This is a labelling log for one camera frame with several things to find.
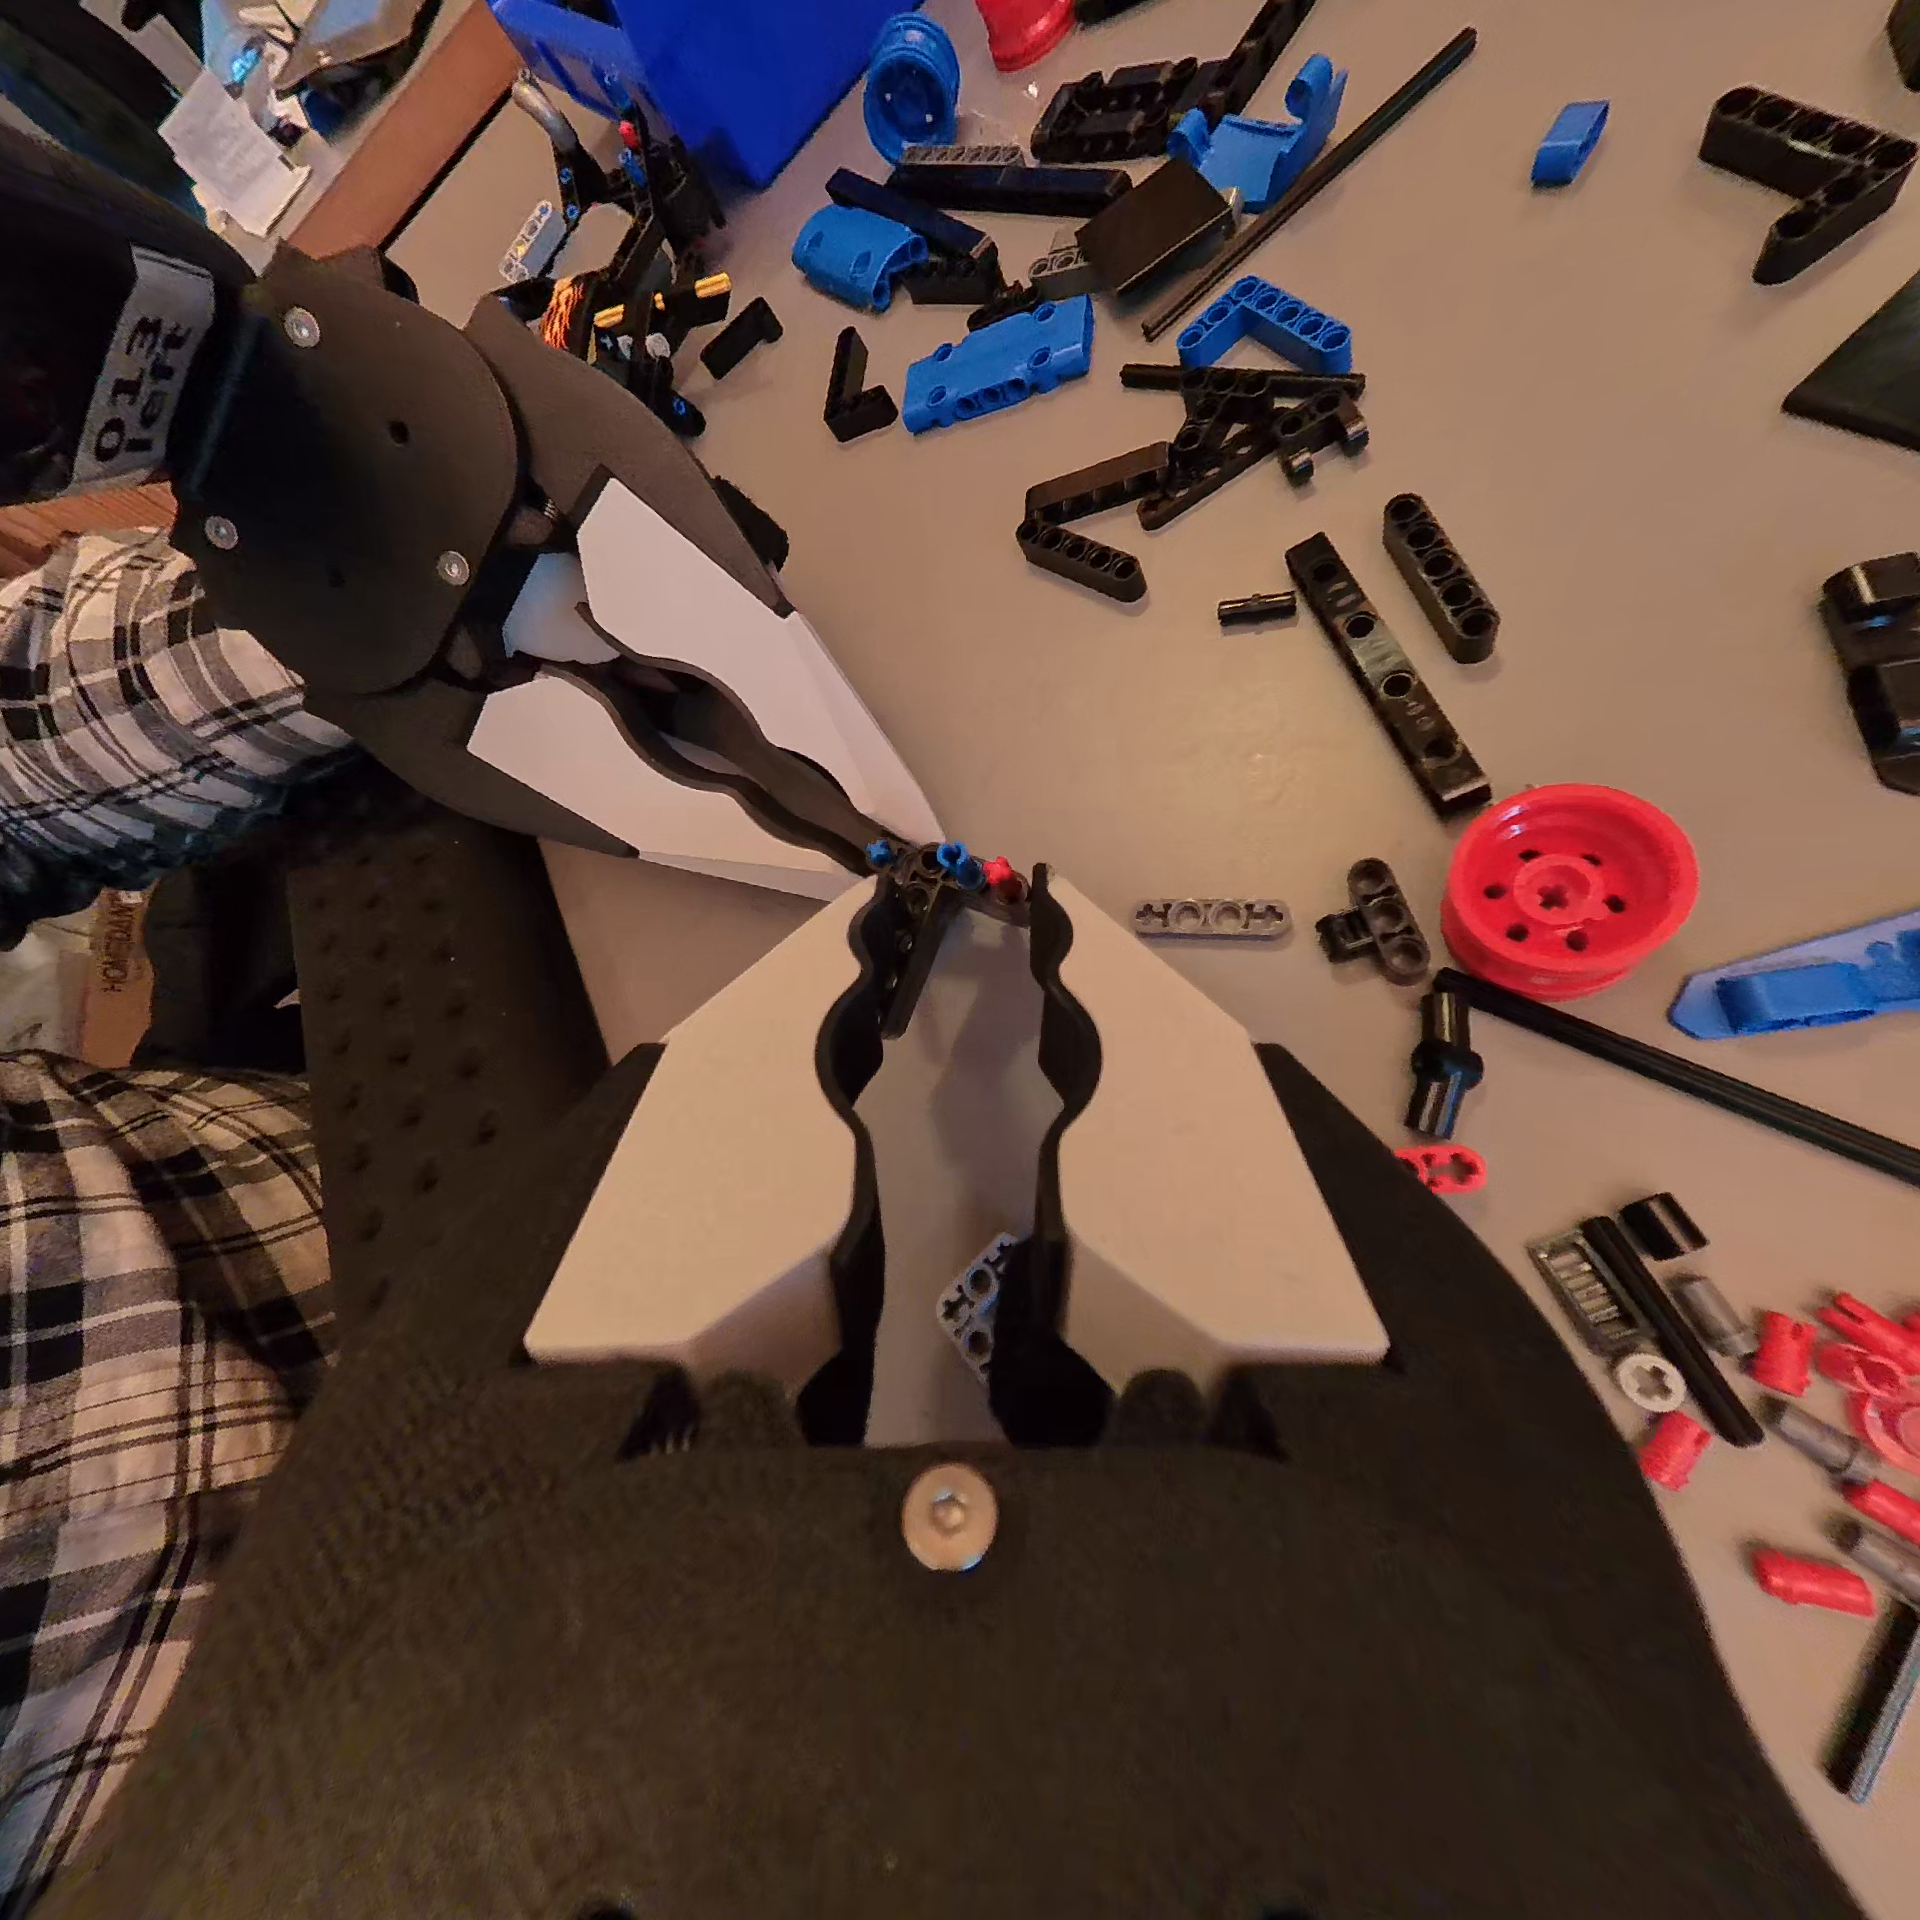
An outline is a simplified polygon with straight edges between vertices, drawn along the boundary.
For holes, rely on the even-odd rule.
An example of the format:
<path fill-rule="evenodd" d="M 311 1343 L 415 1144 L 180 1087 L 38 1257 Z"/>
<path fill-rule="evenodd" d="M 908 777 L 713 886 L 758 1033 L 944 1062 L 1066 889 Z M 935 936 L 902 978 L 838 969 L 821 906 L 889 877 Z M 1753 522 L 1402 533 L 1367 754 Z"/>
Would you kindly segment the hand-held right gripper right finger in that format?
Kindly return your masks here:
<path fill-rule="evenodd" d="M 1092 1446 L 1148 1376 L 1212 1401 L 1265 1366 L 1377 1366 L 1384 1321 L 1250 1033 L 1074 883 L 1030 886 L 1058 1111 L 998 1291 L 1001 1434 Z"/>

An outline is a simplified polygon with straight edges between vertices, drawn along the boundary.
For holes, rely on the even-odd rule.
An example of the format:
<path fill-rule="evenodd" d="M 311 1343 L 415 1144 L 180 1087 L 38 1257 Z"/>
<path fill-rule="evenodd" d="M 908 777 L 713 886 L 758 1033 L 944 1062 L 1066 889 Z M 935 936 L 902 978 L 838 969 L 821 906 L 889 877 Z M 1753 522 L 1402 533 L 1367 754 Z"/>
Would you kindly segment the black blue toy brick assembly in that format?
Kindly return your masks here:
<path fill-rule="evenodd" d="M 877 963 L 879 1039 L 897 1040 L 964 913 L 1023 928 L 1033 881 L 1010 861 L 976 855 L 962 841 L 908 846 L 890 835 L 863 848 L 877 878 L 884 949 Z"/>

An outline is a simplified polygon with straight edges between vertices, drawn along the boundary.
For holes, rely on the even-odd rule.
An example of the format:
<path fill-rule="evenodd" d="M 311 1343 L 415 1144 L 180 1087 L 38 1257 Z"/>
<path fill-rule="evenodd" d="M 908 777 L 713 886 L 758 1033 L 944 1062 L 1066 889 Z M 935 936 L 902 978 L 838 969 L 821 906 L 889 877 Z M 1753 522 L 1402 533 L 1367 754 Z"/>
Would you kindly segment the small black angled beam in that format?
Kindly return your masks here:
<path fill-rule="evenodd" d="M 842 328 L 833 342 L 831 370 L 822 400 L 822 424 L 838 447 L 862 441 L 897 424 L 896 399 L 868 382 L 868 347 L 856 328 Z"/>

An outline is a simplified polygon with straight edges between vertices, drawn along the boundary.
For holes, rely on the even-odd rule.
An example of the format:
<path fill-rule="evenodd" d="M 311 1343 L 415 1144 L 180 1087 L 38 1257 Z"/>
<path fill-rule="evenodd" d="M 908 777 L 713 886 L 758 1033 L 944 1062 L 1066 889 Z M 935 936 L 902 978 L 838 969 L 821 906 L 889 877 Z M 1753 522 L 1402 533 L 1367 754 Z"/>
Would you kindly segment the black triangular toy connector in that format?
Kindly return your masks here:
<path fill-rule="evenodd" d="M 1382 978 L 1413 987 L 1428 978 L 1430 949 L 1392 870 L 1365 857 L 1349 870 L 1350 904 L 1313 923 L 1332 965 L 1372 963 Z"/>

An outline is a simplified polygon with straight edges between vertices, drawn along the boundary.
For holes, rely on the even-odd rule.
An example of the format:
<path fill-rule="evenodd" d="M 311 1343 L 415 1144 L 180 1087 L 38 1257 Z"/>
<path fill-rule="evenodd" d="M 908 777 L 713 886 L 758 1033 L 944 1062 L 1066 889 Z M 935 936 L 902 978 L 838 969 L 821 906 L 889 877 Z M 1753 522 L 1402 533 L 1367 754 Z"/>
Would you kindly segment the blue toy fender piece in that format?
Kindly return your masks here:
<path fill-rule="evenodd" d="M 791 265 L 816 294 L 863 313 L 889 311 L 896 280 L 927 263 L 927 240 L 872 210 L 826 205 L 791 248 Z"/>

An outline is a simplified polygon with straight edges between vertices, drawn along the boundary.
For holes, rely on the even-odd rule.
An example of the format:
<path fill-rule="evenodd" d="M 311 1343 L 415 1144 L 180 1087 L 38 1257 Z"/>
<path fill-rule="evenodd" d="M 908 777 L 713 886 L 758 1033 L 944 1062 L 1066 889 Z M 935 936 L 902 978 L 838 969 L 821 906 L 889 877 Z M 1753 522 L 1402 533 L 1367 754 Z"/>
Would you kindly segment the large black angled toy beam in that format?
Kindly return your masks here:
<path fill-rule="evenodd" d="M 1078 522 L 1116 512 L 1159 494 L 1167 481 L 1167 445 L 1149 441 L 1103 463 L 1038 483 L 1023 494 L 1015 529 L 1023 560 L 1070 586 L 1130 607 L 1145 599 L 1145 574 L 1135 557 L 1085 533 Z"/>

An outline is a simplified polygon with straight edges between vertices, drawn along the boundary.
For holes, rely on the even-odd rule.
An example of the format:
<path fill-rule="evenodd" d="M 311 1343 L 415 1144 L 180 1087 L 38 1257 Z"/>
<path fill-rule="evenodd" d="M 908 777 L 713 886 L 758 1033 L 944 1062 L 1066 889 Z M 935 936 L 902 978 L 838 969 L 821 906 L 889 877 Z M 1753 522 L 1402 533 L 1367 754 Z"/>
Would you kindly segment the large red toy wheel hub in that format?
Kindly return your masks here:
<path fill-rule="evenodd" d="M 1570 1002 L 1665 946 L 1696 888 L 1693 846 L 1658 808 L 1606 785 L 1530 786 L 1455 840 L 1442 936 L 1457 969 Z"/>

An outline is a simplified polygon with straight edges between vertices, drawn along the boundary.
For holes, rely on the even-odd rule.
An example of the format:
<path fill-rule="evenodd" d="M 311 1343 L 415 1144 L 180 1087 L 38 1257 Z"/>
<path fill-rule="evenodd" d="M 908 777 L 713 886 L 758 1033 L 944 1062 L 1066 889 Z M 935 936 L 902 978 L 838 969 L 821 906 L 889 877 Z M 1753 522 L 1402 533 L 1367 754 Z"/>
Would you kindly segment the cardboard box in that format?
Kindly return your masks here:
<path fill-rule="evenodd" d="M 152 889 L 103 893 L 87 920 L 78 1057 L 98 1069 L 133 1065 L 152 1019 L 152 960 L 145 917 Z"/>

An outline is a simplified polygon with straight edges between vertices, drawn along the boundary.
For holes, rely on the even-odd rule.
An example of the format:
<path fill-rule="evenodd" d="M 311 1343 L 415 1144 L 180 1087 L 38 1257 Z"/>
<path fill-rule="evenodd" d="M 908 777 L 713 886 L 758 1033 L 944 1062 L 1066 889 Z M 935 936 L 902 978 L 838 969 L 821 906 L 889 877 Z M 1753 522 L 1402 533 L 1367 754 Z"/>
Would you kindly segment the blue toy wheel hub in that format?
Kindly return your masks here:
<path fill-rule="evenodd" d="M 962 66 L 945 31 L 920 11 L 882 22 L 862 93 L 862 125 L 874 154 L 897 165 L 904 151 L 956 144 Z"/>

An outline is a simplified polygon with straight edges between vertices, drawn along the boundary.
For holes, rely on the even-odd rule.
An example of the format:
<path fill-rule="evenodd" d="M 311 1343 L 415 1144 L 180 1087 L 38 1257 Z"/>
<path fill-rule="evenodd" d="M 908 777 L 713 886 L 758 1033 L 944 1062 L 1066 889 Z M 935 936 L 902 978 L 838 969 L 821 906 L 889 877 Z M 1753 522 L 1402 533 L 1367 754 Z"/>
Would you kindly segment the black joined toy beams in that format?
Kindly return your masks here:
<path fill-rule="evenodd" d="M 1174 393 L 1184 406 L 1164 478 L 1137 501 L 1148 533 L 1169 527 L 1264 463 L 1277 464 L 1287 488 L 1303 494 L 1313 483 L 1321 453 L 1357 461 L 1372 440 L 1359 413 L 1367 391 L 1361 374 L 1126 363 L 1120 384 L 1137 393 Z"/>

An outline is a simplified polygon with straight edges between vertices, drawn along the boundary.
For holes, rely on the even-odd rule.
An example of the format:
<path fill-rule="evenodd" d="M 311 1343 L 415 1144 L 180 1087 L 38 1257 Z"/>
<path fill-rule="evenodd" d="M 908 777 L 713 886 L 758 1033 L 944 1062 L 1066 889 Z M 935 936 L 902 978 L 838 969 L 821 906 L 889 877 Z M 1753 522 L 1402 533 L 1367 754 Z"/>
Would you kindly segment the blue angled toy beam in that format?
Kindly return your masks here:
<path fill-rule="evenodd" d="M 1353 333 L 1345 323 L 1262 280 L 1241 278 L 1180 333 L 1174 352 L 1184 369 L 1212 369 L 1229 347 L 1252 342 L 1297 370 L 1353 370 Z"/>

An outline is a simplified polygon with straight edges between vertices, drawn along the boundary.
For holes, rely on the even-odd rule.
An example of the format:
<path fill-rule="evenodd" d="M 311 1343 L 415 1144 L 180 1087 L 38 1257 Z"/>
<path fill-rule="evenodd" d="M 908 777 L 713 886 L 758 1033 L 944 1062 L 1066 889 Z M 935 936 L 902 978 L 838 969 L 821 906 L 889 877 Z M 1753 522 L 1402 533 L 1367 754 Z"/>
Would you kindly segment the wide black studded toy beam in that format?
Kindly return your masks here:
<path fill-rule="evenodd" d="M 1174 109 L 1213 65 L 1126 65 L 1061 85 L 1025 142 L 1041 165 L 1116 165 L 1164 157 Z"/>

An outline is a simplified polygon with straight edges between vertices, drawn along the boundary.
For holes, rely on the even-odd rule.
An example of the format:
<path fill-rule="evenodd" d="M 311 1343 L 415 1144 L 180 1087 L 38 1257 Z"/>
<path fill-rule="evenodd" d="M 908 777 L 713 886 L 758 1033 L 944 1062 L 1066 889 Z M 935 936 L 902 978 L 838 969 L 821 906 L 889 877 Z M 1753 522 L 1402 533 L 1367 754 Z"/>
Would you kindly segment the short black toy beam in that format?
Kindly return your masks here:
<path fill-rule="evenodd" d="M 1487 662 L 1497 648 L 1500 611 L 1424 497 L 1401 491 L 1384 501 L 1382 549 L 1449 657 L 1461 665 Z"/>

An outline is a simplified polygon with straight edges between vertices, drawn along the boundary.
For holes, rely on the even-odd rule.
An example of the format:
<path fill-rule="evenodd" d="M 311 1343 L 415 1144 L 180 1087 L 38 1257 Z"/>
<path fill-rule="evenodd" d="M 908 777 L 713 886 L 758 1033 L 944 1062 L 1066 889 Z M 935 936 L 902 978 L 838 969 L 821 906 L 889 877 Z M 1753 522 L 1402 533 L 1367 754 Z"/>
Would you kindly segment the thin black studded beam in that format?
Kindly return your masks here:
<path fill-rule="evenodd" d="M 1189 112 L 1200 112 L 1215 126 L 1222 118 L 1244 112 L 1311 9 L 1313 3 L 1262 3 L 1225 57 L 1200 65 L 1189 83 L 1169 93 L 1167 122 L 1176 125 Z"/>

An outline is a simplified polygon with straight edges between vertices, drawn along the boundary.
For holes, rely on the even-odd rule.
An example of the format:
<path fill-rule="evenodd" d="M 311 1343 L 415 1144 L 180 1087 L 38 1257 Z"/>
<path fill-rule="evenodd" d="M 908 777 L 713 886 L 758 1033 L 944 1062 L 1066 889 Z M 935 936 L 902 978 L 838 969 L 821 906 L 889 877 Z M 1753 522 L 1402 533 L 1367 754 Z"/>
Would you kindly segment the large black flat toy tile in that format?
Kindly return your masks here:
<path fill-rule="evenodd" d="M 1783 415 L 1918 450 L 1918 278 L 1788 391 Z"/>

